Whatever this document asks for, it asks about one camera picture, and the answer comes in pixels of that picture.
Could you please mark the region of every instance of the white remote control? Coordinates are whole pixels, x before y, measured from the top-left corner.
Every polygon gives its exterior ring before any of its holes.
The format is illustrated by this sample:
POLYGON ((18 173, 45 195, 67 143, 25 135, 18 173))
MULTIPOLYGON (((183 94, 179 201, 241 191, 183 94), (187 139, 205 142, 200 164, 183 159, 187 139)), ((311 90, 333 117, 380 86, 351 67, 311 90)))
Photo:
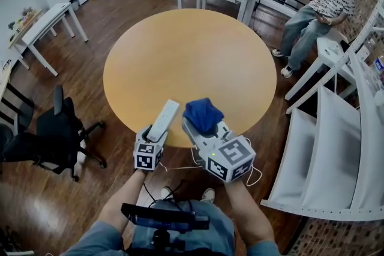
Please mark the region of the white remote control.
POLYGON ((168 100, 161 113, 157 117, 147 138, 152 142, 157 142, 164 132, 166 132, 175 117, 180 104, 173 100, 168 100))

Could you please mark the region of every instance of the person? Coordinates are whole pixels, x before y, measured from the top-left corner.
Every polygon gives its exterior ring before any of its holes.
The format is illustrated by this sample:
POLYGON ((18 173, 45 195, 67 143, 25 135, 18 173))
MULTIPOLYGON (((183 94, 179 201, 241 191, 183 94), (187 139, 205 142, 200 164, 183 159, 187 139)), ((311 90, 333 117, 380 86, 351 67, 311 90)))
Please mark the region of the person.
POLYGON ((355 0, 313 0, 302 7, 285 25, 280 50, 272 50, 275 57, 289 57, 281 70, 285 78, 300 69, 318 37, 326 35, 336 25, 355 13, 355 0))
MULTIPOLYGON (((125 230, 128 219, 121 213, 122 203, 136 204, 140 190, 144 184, 146 171, 136 170, 127 182, 104 205, 97 221, 83 235, 79 242, 72 246, 63 256, 78 255, 127 255, 122 250, 121 235, 125 230)), ((274 231, 267 217, 257 206, 252 196, 241 180, 225 184, 230 203, 233 208, 234 218, 241 238, 247 246, 248 256, 274 256, 279 255, 274 242, 274 231)), ((169 188, 161 190, 162 198, 172 197, 169 188)), ((213 202, 215 192, 207 189, 201 201, 190 200, 180 202, 177 205, 185 211, 191 211, 196 215, 209 216, 208 230, 193 230, 180 234, 171 233, 171 241, 175 238, 185 241, 185 251, 173 251, 195 255, 234 255, 234 225, 213 202)), ((157 201, 155 208, 167 210, 179 210, 175 204, 169 201, 157 201)), ((154 251, 152 238, 154 228, 136 226, 132 240, 132 248, 146 248, 154 251)))

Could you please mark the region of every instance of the phone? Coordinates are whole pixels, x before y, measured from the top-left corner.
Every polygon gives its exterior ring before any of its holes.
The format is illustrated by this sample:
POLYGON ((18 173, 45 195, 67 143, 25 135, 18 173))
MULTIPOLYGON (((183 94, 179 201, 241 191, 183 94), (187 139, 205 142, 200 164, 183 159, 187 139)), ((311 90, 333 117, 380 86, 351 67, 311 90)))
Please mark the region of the phone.
POLYGON ((320 13, 319 11, 316 11, 316 10, 313 10, 315 14, 317 14, 318 16, 320 17, 326 17, 326 18, 332 18, 331 16, 327 15, 327 14, 324 14, 324 13, 320 13))

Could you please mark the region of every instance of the round wooden table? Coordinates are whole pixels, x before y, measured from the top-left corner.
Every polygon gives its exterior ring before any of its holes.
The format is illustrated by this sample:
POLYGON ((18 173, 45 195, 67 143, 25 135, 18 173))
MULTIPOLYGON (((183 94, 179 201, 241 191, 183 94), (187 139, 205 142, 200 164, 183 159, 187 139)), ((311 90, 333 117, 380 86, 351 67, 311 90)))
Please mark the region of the round wooden table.
POLYGON ((134 132, 153 124, 168 99, 180 103, 166 144, 193 147, 181 128, 187 102, 209 97, 242 134, 271 104, 276 69, 249 27, 221 13, 183 9, 127 30, 108 55, 103 80, 112 110, 134 132))

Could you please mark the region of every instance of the white sneaker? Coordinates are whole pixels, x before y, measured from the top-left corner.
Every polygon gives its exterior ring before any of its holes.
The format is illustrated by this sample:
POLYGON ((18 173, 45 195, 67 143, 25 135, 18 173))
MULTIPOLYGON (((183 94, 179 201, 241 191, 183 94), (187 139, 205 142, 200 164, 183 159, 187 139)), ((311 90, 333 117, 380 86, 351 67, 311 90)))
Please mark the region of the white sneaker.
POLYGON ((213 204, 215 200, 215 190, 208 188, 204 191, 201 201, 213 204))
POLYGON ((280 74, 283 75, 284 78, 289 78, 292 76, 292 73, 293 69, 291 69, 288 65, 280 71, 280 74))
POLYGON ((278 50, 278 49, 273 49, 271 51, 272 55, 275 56, 276 58, 283 57, 284 55, 278 50))
POLYGON ((167 198, 167 200, 173 200, 174 199, 172 191, 167 186, 165 186, 163 189, 161 189, 160 196, 161 196, 162 200, 165 200, 166 198, 167 198))

